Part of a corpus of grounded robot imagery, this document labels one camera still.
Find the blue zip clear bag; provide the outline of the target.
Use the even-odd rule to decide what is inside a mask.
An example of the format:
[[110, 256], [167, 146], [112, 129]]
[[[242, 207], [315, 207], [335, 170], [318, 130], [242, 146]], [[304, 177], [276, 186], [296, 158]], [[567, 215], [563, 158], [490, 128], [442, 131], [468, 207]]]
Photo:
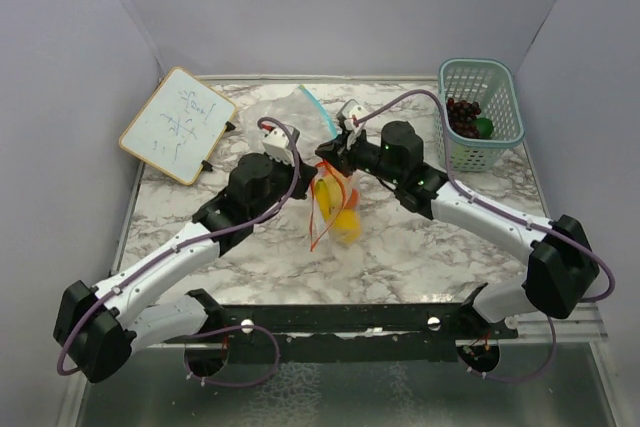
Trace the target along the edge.
[[273, 117], [299, 132], [297, 148], [301, 159], [317, 163], [316, 148], [337, 136], [336, 127], [329, 113], [304, 86], [297, 86], [291, 93], [275, 100], [260, 100], [241, 114], [241, 124], [252, 151], [261, 150], [264, 131], [257, 121], [261, 117]]

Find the orange zip clear bag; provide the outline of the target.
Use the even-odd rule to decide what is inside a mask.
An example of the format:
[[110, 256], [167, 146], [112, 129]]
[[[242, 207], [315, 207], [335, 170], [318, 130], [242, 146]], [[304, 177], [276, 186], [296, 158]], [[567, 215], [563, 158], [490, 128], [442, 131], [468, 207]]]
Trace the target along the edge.
[[344, 176], [327, 161], [315, 167], [317, 174], [310, 184], [310, 251], [313, 252], [324, 237], [349, 246], [362, 234], [359, 177], [357, 174]]

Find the purple fake grapes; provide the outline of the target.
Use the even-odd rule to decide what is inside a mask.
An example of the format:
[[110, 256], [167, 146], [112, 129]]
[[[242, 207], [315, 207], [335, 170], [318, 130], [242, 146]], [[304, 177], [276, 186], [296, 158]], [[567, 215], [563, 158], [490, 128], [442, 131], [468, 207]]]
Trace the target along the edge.
[[448, 98], [446, 100], [446, 113], [449, 125], [457, 135], [478, 139], [477, 132], [472, 125], [473, 120], [478, 118], [481, 113], [478, 106], [466, 100], [456, 101], [454, 98]]

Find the dark green fake vegetable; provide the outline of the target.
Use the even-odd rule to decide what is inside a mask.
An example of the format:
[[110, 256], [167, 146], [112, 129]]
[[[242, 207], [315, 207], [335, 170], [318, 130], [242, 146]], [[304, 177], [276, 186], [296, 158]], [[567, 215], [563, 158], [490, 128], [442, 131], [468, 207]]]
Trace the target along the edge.
[[474, 130], [477, 132], [478, 139], [491, 139], [494, 133], [494, 124], [489, 118], [479, 117], [472, 122]]

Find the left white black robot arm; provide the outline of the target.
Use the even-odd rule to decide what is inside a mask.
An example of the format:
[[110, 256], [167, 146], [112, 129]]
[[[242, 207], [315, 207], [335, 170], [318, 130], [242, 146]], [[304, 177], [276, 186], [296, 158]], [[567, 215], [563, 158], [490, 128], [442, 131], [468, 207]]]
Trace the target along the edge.
[[317, 173], [247, 154], [227, 186], [203, 204], [170, 241], [142, 261], [89, 287], [77, 281], [62, 295], [54, 327], [61, 357], [91, 382], [113, 375], [131, 356], [133, 321], [153, 300], [193, 270], [224, 255], [290, 198], [305, 198]]

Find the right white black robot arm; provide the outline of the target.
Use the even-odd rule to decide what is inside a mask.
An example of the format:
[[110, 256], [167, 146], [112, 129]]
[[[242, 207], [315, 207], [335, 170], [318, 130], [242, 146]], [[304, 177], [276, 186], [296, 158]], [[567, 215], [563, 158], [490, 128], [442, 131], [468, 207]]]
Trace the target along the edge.
[[316, 153], [345, 176], [363, 171], [393, 184], [406, 210], [465, 229], [525, 266], [525, 274], [483, 284], [463, 302], [459, 325], [469, 337], [481, 338], [495, 323], [535, 311], [566, 319], [599, 273], [576, 219], [528, 217], [453, 184], [445, 172], [425, 162], [423, 141], [406, 121], [386, 124], [379, 145], [369, 142], [365, 133], [343, 131], [319, 145]]

